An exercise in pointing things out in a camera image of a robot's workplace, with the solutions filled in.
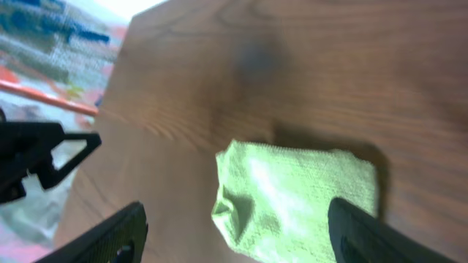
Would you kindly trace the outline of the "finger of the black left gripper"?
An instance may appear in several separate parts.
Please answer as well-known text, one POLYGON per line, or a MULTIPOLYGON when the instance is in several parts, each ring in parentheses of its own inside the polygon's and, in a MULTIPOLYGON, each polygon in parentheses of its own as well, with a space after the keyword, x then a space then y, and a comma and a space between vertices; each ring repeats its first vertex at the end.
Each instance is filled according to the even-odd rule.
POLYGON ((46 151, 45 158, 38 163, 38 179, 41 187, 44 190, 56 187, 101 144, 100 135, 96 132, 66 133, 61 135, 59 141, 53 143, 53 147, 46 151), (66 163, 56 168, 53 164, 52 150, 62 142, 67 141, 84 141, 86 145, 79 152, 76 152, 74 156, 69 157, 66 163))

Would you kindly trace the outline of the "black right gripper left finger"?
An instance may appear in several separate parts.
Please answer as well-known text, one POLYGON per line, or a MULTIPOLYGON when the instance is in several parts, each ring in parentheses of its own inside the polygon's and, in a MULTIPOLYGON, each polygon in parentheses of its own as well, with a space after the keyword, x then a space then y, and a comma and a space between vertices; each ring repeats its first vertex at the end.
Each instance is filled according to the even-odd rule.
POLYGON ((140 263, 148 223, 141 202, 132 202, 37 263, 140 263))

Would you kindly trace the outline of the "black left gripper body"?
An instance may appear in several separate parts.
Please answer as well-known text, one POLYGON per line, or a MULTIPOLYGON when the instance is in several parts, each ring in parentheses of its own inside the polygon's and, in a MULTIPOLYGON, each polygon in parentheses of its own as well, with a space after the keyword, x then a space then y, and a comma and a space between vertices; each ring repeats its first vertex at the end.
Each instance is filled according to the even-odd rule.
POLYGON ((44 190, 66 177, 66 168, 53 164, 52 150, 65 139, 56 122, 8 121, 1 112, 1 203, 25 197, 22 180, 36 175, 44 190))

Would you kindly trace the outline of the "light green cloth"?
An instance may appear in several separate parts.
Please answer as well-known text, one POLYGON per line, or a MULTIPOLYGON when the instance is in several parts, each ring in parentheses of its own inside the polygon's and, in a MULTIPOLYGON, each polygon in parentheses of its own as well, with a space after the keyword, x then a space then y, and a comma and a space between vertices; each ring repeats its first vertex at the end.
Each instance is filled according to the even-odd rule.
POLYGON ((259 262, 334 262, 328 208, 335 197, 377 214, 376 169, 349 151, 233 140, 216 166, 211 218, 230 249, 259 262))

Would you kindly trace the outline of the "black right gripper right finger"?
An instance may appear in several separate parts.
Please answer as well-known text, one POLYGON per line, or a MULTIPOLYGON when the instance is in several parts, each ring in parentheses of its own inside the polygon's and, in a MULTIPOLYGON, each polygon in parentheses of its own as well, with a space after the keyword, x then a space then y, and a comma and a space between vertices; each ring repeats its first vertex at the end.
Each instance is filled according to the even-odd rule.
POLYGON ((330 203, 328 228, 338 263, 451 262, 342 198, 330 203))

